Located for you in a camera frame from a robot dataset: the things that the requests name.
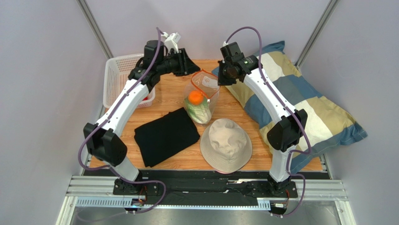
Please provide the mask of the clear orange zip top bag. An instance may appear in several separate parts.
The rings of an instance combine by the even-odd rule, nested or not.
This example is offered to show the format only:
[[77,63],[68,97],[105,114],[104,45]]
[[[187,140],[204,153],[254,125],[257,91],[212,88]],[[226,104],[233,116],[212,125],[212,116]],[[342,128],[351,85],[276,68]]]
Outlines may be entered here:
[[205,70],[192,75],[184,90],[184,108],[196,123],[205,125],[213,115],[220,93],[218,77]]

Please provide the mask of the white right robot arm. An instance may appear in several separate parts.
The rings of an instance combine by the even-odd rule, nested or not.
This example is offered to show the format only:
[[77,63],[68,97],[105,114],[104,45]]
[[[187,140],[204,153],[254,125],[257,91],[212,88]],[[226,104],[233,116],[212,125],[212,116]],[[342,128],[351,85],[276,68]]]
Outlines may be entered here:
[[220,49],[218,85],[231,86],[244,83],[269,111],[274,126],[266,137],[273,149],[273,161],[265,189],[274,196],[286,193],[290,180],[291,155],[304,134],[307,112],[291,105],[266,76],[255,56],[245,57],[238,44],[223,43]]

